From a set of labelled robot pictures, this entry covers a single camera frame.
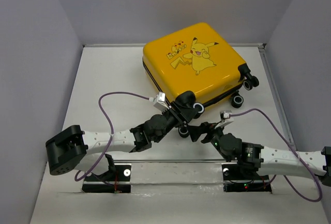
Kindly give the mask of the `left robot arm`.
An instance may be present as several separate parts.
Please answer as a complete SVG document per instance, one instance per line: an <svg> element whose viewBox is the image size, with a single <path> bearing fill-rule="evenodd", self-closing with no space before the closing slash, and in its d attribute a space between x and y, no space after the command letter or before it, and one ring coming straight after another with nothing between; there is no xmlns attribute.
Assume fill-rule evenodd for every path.
<svg viewBox="0 0 331 224"><path fill-rule="evenodd" d="M173 128L182 128L204 112L201 103L172 102L161 114L137 127L116 133L83 131L72 125L46 142L49 172L53 176L72 170L95 173L103 180L114 175L111 152L136 153L160 142Z"/></svg>

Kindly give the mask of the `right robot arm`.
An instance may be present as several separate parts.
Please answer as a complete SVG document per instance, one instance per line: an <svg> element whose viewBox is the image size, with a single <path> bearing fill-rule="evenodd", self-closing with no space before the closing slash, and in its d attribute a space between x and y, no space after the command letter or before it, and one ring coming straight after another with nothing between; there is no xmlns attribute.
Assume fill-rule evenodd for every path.
<svg viewBox="0 0 331 224"><path fill-rule="evenodd" d="M330 147L316 152L292 152L261 144L244 142L231 133L224 133L225 126L233 120L217 123L203 122L187 126L190 138L197 141L202 134L203 144L210 143L226 162L236 162L239 175L285 175L310 178L315 176L324 186L330 186Z"/></svg>

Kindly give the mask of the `yellow hard-shell suitcase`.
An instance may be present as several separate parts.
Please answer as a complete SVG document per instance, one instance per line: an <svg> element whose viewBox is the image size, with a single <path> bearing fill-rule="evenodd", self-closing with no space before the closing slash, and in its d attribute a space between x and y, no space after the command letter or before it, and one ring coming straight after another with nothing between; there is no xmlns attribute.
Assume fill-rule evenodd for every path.
<svg viewBox="0 0 331 224"><path fill-rule="evenodd" d="M191 91L200 110L229 97L244 102L239 89L259 86L246 61L207 23L200 22L147 43L143 66L168 103Z"/></svg>

